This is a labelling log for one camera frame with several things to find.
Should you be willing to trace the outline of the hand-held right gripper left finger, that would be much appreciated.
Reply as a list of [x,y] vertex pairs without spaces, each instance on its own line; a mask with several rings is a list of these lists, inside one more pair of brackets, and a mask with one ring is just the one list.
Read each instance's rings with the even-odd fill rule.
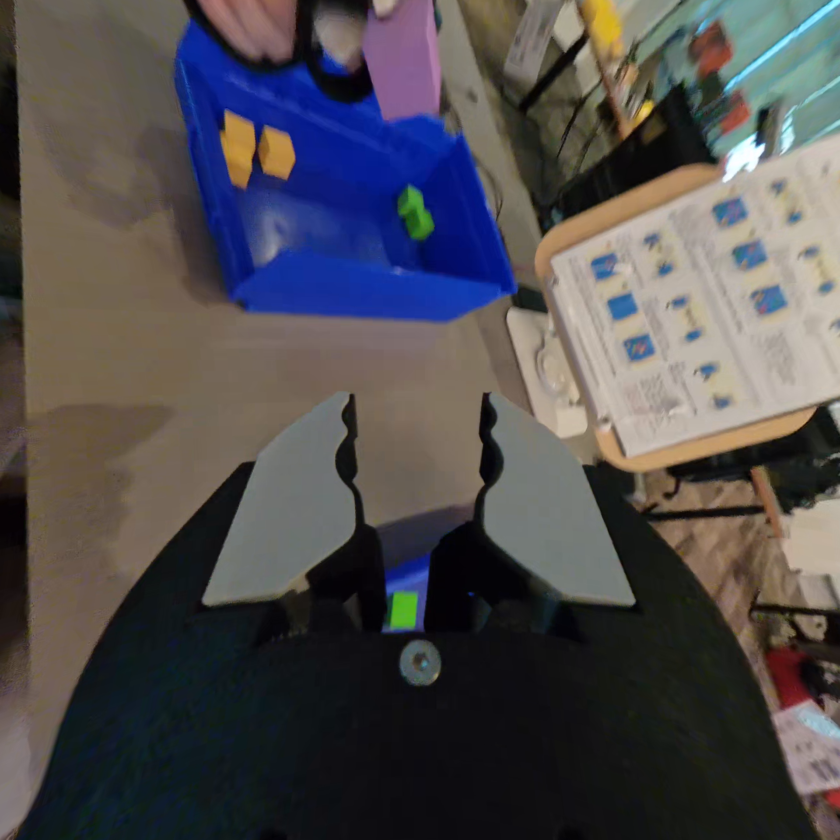
[[278,433],[255,460],[202,597],[204,607],[309,588],[317,565],[361,523],[354,396],[336,392]]

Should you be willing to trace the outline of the grey desk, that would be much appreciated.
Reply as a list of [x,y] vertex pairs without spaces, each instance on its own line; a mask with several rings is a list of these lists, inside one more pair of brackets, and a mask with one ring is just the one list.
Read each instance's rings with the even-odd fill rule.
[[356,394],[374,524],[477,490],[480,396],[529,410],[507,301],[448,324],[224,294],[172,62],[180,2],[20,2],[31,739],[131,584],[240,462]]

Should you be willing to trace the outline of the purple cube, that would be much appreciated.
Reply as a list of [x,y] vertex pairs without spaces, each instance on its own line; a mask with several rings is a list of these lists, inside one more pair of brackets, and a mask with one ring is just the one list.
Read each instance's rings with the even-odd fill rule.
[[437,117],[442,72],[432,1],[400,1],[390,17],[369,12],[363,58],[383,120]]

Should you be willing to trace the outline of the blue plastic bin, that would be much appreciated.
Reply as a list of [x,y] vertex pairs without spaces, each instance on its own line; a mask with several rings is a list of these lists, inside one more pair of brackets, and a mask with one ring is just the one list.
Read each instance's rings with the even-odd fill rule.
[[[412,632],[387,629],[389,594],[396,590],[418,593],[418,617]],[[474,634],[478,627],[476,595],[464,563],[433,553],[385,571],[384,634]]]
[[[447,322],[511,295],[516,281],[476,160],[438,119],[382,120],[372,98],[325,97],[297,68],[240,66],[195,23],[174,62],[187,148],[228,298],[249,312]],[[288,181],[255,162],[248,188],[228,177],[228,109],[289,133]],[[423,194],[435,229],[409,237],[396,201]]]

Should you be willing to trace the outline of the printed instruction sheet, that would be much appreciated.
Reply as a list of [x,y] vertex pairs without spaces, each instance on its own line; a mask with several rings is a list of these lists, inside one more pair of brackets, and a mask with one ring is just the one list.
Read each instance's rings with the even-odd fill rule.
[[835,134],[552,259],[595,421],[625,456],[838,399],[838,176]]

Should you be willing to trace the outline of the instruction sheet on wooden board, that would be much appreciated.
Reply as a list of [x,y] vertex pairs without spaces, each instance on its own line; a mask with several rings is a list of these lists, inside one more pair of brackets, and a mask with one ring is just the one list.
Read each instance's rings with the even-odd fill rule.
[[594,397],[587,391],[580,355],[573,346],[570,330],[563,322],[564,316],[560,304],[554,299],[551,291],[554,276],[552,259],[619,224],[651,212],[710,184],[720,183],[721,176],[722,169],[718,165],[681,166],[555,225],[537,247],[534,258],[535,275],[542,282],[542,291],[549,313],[553,316],[561,345],[583,395],[586,410],[590,414],[597,454],[602,460],[626,472],[646,473],[657,469],[667,469],[690,461],[717,457],[733,450],[764,445],[796,434],[811,421],[817,411],[817,406],[808,406],[799,411],[744,425],[727,432],[696,437],[683,444],[661,448],[653,453],[634,458],[625,456],[612,429],[600,426],[595,421]]

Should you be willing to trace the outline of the white stand base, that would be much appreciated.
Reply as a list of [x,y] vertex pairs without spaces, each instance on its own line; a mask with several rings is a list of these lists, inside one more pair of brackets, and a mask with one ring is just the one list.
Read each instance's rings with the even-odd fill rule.
[[506,324],[532,414],[558,438],[585,435],[587,413],[551,316],[511,307]]

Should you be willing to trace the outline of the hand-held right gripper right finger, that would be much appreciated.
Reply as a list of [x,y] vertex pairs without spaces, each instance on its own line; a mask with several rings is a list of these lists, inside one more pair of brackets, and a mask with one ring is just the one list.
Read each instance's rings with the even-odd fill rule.
[[636,597],[583,465],[506,397],[483,395],[478,522],[510,561],[565,601],[633,607]]

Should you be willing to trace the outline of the person's left hand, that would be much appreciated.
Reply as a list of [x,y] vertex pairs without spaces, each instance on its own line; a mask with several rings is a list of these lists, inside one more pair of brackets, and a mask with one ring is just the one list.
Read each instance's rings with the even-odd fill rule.
[[296,1],[198,1],[223,41],[247,60],[282,64],[294,53]]

